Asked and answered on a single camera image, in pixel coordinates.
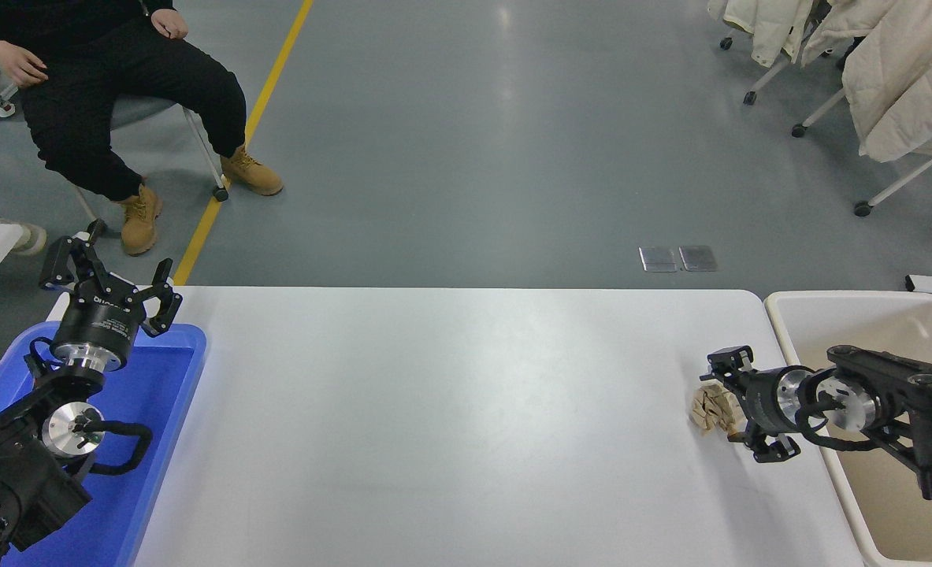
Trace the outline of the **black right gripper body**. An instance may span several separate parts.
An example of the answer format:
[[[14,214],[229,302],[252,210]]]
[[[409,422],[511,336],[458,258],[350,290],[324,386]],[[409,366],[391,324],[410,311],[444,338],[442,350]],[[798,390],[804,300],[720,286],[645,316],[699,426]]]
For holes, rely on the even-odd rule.
[[[786,369],[748,370],[739,377],[744,388],[742,408],[749,422],[766,435],[789,433],[789,420],[778,401],[778,387]]]

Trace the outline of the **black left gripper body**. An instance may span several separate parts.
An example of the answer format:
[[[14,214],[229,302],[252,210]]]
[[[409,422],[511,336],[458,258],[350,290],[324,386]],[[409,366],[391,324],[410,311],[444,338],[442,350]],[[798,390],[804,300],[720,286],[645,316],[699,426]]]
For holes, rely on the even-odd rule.
[[[66,291],[69,305],[50,342],[53,358],[62,363],[126,363],[144,311],[138,288],[113,290],[103,298]]]

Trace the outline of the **person's right hand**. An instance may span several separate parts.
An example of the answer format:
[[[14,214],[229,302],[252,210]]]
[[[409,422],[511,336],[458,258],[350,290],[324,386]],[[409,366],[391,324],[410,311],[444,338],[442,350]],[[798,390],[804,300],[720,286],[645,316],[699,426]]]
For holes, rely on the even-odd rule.
[[[27,48],[0,40],[0,68],[19,89],[45,83],[47,65]]]

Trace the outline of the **person's left hand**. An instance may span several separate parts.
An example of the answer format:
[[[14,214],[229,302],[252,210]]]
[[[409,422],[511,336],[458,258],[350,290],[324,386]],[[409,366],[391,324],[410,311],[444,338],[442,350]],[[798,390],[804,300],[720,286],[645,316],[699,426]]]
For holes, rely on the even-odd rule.
[[[174,9],[163,8],[151,12],[150,21],[159,35],[167,39],[185,39],[189,27],[184,18]]]

